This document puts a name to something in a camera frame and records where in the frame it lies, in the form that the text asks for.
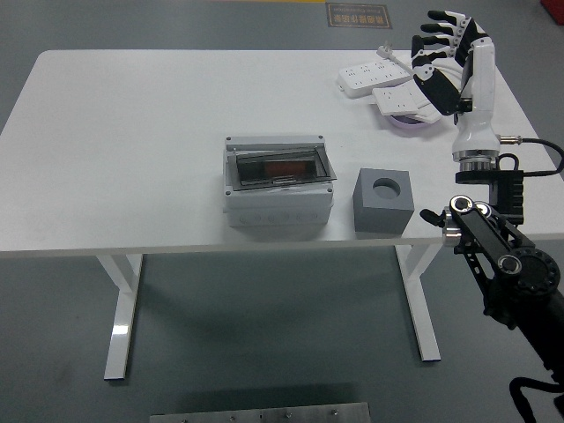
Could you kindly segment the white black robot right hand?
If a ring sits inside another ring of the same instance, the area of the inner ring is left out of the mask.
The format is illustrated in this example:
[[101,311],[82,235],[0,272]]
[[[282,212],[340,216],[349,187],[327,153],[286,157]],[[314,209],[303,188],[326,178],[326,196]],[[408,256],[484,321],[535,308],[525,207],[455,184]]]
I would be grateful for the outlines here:
[[[416,86],[442,115],[452,115],[458,135],[453,160],[492,160],[500,150],[494,134],[495,47],[475,19],[454,11],[429,11],[432,20],[412,37],[412,70]],[[455,86],[435,62],[452,58],[462,68]]]

